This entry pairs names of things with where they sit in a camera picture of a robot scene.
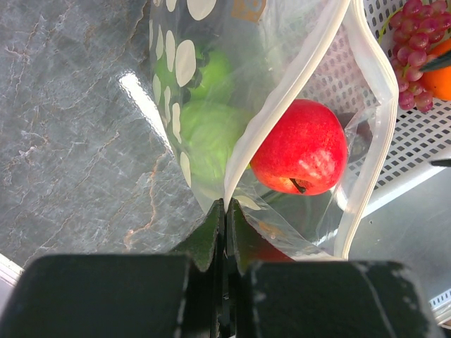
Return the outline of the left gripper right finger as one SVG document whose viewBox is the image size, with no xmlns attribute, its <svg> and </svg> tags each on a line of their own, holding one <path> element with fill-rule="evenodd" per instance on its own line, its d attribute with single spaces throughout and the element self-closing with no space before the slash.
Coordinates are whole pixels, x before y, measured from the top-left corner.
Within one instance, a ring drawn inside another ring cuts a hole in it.
<svg viewBox="0 0 451 338">
<path fill-rule="evenodd" d="M 395 261 L 295 261 L 238 201 L 226 220 L 237 337 L 442 337 L 413 271 Z"/>
</svg>

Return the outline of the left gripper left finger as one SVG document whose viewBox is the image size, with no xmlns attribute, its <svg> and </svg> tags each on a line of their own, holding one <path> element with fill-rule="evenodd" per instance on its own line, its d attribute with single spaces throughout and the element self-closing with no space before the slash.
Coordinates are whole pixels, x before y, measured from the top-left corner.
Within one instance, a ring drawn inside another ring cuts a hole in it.
<svg viewBox="0 0 451 338">
<path fill-rule="evenodd" d="M 222 201 L 172 251 L 60 254 L 20 276 L 2 337 L 219 337 Z"/>
</svg>

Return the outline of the big red apple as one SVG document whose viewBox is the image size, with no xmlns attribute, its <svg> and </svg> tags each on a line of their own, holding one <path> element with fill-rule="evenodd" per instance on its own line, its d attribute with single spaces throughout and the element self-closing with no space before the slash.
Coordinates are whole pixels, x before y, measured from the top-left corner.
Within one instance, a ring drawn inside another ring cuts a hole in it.
<svg viewBox="0 0 451 338">
<path fill-rule="evenodd" d="M 264 186 L 304 196 L 332 189 L 346 165 L 347 140 L 338 118 L 306 99 L 290 104 L 250 161 Z"/>
</svg>

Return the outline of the green lettuce toy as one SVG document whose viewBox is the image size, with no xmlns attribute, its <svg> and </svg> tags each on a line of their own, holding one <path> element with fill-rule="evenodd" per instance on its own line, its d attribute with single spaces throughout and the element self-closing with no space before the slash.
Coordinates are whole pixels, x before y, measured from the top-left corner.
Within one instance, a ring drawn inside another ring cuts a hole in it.
<svg viewBox="0 0 451 338">
<path fill-rule="evenodd" d="M 180 112 L 180 136 L 195 180 L 223 188 L 226 164 L 252 114 L 212 101 L 190 101 Z"/>
</svg>

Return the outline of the clear zip top bag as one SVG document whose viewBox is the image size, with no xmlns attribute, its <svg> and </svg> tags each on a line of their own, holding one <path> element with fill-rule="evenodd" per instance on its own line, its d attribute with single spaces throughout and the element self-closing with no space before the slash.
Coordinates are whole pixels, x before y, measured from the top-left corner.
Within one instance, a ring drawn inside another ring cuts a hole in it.
<svg viewBox="0 0 451 338">
<path fill-rule="evenodd" d="M 206 187 L 192 176 L 182 145 L 180 112 L 184 103 L 169 88 L 164 89 L 164 103 L 156 107 L 188 186 L 203 210 L 217 199 L 237 199 L 252 224 L 296 259 L 349 256 L 393 138 L 395 75 L 367 23 L 364 2 L 153 1 L 150 5 L 151 79 L 154 64 L 165 56 L 168 70 L 183 87 L 196 70 L 197 51 L 221 50 L 230 61 L 235 84 L 226 105 L 252 114 L 227 161 L 223 188 Z M 300 93 L 345 22 L 356 26 L 352 37 L 363 47 L 357 65 L 363 66 L 365 61 L 375 65 L 374 72 L 365 71 L 363 76 L 376 88 L 388 120 L 381 123 L 380 139 L 371 143 L 372 157 L 350 193 L 355 205 L 338 216 L 310 215 L 306 200 L 312 196 L 290 196 L 266 188 L 250 170 L 249 162 L 289 105 L 302 99 Z"/>
</svg>

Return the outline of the green watermelon toy ball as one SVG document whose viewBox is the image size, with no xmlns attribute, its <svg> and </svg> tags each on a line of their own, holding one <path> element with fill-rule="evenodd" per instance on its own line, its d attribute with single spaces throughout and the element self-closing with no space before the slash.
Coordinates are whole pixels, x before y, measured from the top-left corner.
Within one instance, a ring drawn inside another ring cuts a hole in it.
<svg viewBox="0 0 451 338">
<path fill-rule="evenodd" d="M 158 106 L 163 105 L 164 89 L 169 88 L 171 94 L 184 104 L 198 100 L 227 104 L 235 88 L 231 73 L 230 61 L 221 50 L 197 51 L 194 75 L 185 86 L 179 87 L 175 73 L 168 70 L 166 57 L 162 56 L 152 70 L 155 102 Z"/>
</svg>

